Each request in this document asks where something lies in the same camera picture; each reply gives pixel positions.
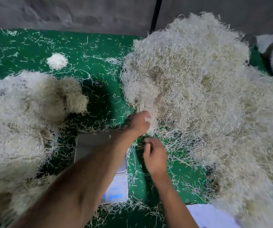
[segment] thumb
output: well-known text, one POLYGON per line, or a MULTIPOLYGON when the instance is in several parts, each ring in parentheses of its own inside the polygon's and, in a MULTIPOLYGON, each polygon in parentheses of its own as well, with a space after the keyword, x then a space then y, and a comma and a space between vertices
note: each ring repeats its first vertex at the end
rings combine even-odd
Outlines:
POLYGON ((145 147, 144 147, 144 153, 143 153, 143 158, 146 159, 147 157, 150 156, 150 149, 151 149, 151 144, 150 143, 146 143, 145 147))

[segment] white ball of strands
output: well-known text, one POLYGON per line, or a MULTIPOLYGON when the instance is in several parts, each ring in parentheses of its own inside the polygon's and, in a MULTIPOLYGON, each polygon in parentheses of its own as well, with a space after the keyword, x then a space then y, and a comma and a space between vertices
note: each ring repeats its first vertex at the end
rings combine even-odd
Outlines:
POLYGON ((60 53, 54 53, 51 57, 47 58, 47 64, 51 69, 60 70, 68 65, 68 59, 60 53))

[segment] hand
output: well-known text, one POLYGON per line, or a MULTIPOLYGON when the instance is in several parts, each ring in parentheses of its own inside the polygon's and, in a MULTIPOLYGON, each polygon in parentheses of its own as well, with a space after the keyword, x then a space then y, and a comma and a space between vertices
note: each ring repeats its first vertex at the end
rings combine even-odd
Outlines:
POLYGON ((144 161, 153 180, 168 177, 166 149, 158 138, 145 138, 144 161))
POLYGON ((146 120, 151 117, 148 111, 141 111, 134 114, 131 117, 131 121, 129 123, 129 128, 137 134, 137 136, 142 136, 147 132, 150 127, 150 123, 146 120))

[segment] forearm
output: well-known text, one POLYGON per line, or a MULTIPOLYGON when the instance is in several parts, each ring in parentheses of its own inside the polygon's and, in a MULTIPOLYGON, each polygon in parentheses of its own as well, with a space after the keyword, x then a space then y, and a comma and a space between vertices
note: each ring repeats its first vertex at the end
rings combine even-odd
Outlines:
POLYGON ((153 178, 153 182, 159 192, 168 226, 170 228, 199 228, 186 205, 174 190, 170 177, 165 174, 153 178))
POLYGON ((137 138, 125 130, 67 169, 13 228, 83 227, 93 216, 124 154, 137 138))

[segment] person's left hand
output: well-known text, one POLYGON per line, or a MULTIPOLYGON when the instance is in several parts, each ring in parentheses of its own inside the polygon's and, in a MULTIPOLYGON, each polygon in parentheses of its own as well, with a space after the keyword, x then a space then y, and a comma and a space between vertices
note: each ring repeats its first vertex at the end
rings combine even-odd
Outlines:
POLYGON ((150 113, 146 110, 134 114, 131 117, 129 128, 135 131, 138 137, 142 136, 147 132, 147 130, 150 127, 150 123, 146 120, 149 119, 150 117, 151 117, 150 113))

